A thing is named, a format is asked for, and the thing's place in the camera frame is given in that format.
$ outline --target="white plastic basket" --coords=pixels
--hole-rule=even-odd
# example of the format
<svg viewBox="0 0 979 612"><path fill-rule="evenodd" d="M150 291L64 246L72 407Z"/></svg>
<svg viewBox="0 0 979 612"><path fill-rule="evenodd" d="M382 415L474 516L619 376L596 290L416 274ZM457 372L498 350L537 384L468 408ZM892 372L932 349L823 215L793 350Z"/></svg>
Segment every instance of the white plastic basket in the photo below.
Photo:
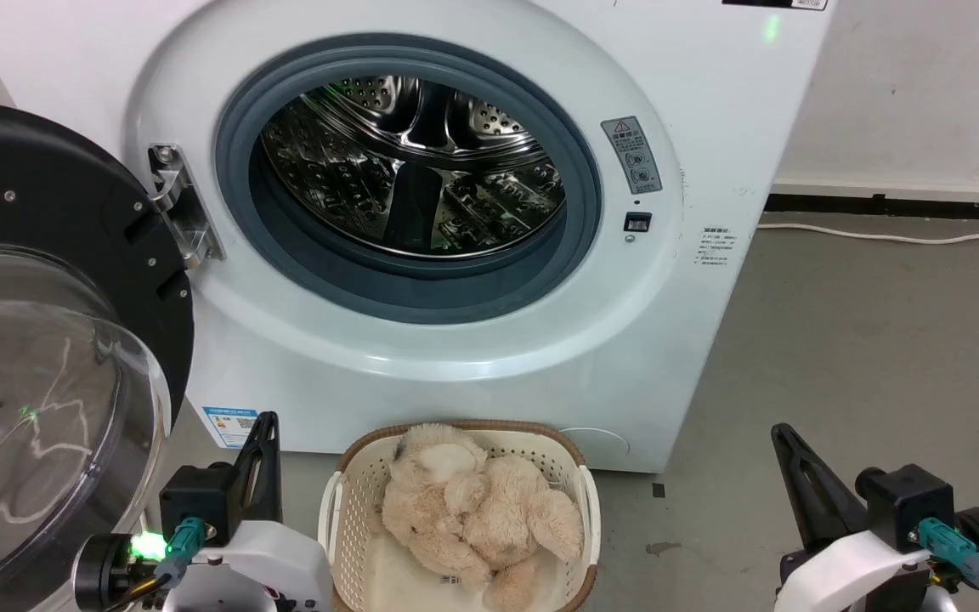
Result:
<svg viewBox="0 0 979 612"><path fill-rule="evenodd" d="M453 422L474 435L489 456L523 456L552 487L568 493L584 519L584 553L563 562L543 551L540 591L528 612L574 612L595 584L601 519L595 481L566 435L527 422ZM378 508L388 464L409 426L378 429L354 442L323 493L319 540L334 576L334 604L346 612L484 612L481 593L425 569L389 535Z"/></svg>

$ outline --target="gray rubber seal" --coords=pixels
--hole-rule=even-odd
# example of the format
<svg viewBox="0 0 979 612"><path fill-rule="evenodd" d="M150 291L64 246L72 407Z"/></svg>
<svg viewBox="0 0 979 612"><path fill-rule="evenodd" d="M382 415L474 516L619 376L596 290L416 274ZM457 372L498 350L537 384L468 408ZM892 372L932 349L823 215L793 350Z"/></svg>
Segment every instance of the gray rubber seal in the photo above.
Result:
<svg viewBox="0 0 979 612"><path fill-rule="evenodd" d="M566 190L566 209L513 249L459 261L388 255L320 224L279 185L257 140L269 118L299 94L370 74L425 78L508 109L551 156ZM418 37L332 38L269 62L229 102L218 127L215 162L229 211L272 266L347 309L412 324L484 320L541 298L586 255L602 208L593 156L546 93L481 54Z"/></svg>

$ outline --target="beige plush toy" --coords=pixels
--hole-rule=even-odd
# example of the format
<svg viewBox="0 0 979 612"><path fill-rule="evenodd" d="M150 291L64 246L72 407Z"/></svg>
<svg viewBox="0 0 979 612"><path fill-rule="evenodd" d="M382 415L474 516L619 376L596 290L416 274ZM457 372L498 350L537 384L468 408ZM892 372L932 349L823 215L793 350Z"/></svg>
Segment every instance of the beige plush toy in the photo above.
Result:
<svg viewBox="0 0 979 612"><path fill-rule="evenodd" d="M463 526L445 503L445 492L462 485L463 495L481 496L478 481L469 479L485 463L485 449L459 429L436 423L412 427L395 449L381 510L384 527L400 545L433 572L459 577L470 592L485 587L492 574L460 539Z"/></svg>
<svg viewBox="0 0 979 612"><path fill-rule="evenodd" d="M583 553L579 508L551 489L527 458L505 456L452 476L445 500L462 518L463 540L497 572L483 596L487 608L522 612L531 607L539 576L539 546L563 561Z"/></svg>

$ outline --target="metal hinge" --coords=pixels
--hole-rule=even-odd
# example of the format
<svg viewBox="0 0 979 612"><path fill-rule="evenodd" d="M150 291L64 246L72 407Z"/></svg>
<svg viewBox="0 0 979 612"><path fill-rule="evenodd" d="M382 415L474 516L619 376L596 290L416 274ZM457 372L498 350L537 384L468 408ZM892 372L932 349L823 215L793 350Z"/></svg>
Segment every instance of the metal hinge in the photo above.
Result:
<svg viewBox="0 0 979 612"><path fill-rule="evenodd" d="M195 193L182 152L175 144L153 144L149 160L156 187L156 195L150 201L172 230L176 247L184 256L184 266L193 269L206 258L225 259L207 210Z"/></svg>

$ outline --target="concrete floor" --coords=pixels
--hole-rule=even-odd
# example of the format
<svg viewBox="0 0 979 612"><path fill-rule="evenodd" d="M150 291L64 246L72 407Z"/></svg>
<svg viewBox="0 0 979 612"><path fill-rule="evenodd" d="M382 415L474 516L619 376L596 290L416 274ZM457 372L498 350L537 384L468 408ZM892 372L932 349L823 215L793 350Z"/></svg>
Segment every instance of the concrete floor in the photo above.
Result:
<svg viewBox="0 0 979 612"><path fill-rule="evenodd" d="M870 233L979 232L969 221L791 217ZM167 473L232 456L185 415ZM772 609L778 559L800 545L769 441L776 422L793 423L848 483L870 465L917 462L954 485L959 508L979 505L979 241L762 231L668 468L596 478L605 541L584 609ZM283 456L289 526L314 536L335 464ZM979 611L979 593L959 603Z"/></svg>

